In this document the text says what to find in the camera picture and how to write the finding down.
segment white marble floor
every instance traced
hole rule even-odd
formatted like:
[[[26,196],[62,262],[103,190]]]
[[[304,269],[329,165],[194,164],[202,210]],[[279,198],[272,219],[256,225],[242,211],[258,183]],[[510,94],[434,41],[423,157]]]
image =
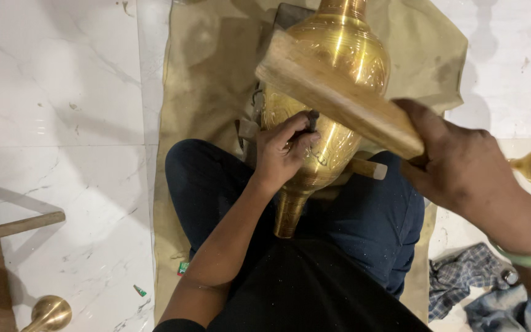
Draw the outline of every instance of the white marble floor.
[[[170,7],[0,0],[0,224],[67,215],[1,240],[19,328],[47,294],[72,306],[68,332],[154,326],[147,175]]]
[[[527,153],[531,1],[434,4],[469,40],[465,104],[446,117],[489,129],[509,157]],[[152,330],[151,211],[170,7],[0,0],[0,224],[67,214],[2,240],[20,328],[35,300],[54,294],[73,307],[67,332]],[[483,240],[440,209],[430,257]],[[430,327],[467,330],[461,308]]]

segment wooden handle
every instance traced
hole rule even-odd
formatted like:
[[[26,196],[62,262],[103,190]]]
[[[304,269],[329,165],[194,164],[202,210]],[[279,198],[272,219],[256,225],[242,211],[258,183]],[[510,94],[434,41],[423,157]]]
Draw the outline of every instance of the wooden handle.
[[[335,72],[283,31],[274,32],[255,75],[402,158],[424,153],[402,109]]]
[[[384,180],[387,176],[388,167],[377,162],[358,158],[358,155],[356,154],[353,156],[352,160],[349,161],[346,170],[376,180]]]
[[[4,236],[21,233],[23,231],[36,229],[50,224],[59,223],[65,220],[64,212],[52,212],[38,217],[18,220],[17,222],[0,225],[0,238]]]

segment vase neck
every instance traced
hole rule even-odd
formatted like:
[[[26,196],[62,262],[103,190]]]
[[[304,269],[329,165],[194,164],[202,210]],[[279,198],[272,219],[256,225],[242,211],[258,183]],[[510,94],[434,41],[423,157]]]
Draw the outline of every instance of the vase neck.
[[[364,21],[366,0],[321,0],[318,14],[346,16]]]

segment person's left hand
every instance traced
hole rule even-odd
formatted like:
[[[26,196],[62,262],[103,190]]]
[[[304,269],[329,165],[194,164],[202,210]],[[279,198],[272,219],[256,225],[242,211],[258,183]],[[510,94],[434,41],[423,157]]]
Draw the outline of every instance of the person's left hand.
[[[318,132],[304,133],[287,145],[294,133],[309,125],[307,113],[299,112],[274,129],[257,135],[257,166],[253,177],[272,196],[298,172],[310,144],[321,138]]]

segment brass knob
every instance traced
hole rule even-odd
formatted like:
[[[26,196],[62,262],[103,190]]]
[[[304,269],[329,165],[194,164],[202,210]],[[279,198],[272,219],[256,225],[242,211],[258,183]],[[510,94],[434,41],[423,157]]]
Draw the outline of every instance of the brass knob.
[[[47,295],[32,309],[32,323],[22,332],[54,332],[66,327],[72,317],[71,306],[63,298]]]

